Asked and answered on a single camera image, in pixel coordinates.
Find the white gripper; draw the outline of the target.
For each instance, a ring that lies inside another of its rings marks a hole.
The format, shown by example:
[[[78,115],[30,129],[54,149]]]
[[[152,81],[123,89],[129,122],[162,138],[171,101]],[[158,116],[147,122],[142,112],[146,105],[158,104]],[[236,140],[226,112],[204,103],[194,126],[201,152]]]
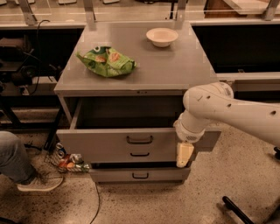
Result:
[[[178,168],[183,168],[187,165],[194,150],[192,144],[197,143],[202,138],[209,124],[209,119],[197,118],[188,111],[181,113],[174,122],[173,127],[178,138],[182,142],[188,142],[178,143],[177,145],[176,165]]]

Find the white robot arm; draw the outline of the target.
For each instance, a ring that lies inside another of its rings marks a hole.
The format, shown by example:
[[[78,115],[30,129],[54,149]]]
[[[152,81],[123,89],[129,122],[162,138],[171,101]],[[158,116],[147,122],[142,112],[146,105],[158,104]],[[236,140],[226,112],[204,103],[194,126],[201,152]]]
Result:
[[[280,105],[234,98],[225,82],[189,88],[183,96],[185,111],[173,124],[182,142],[197,143],[210,123],[220,122],[280,147]]]

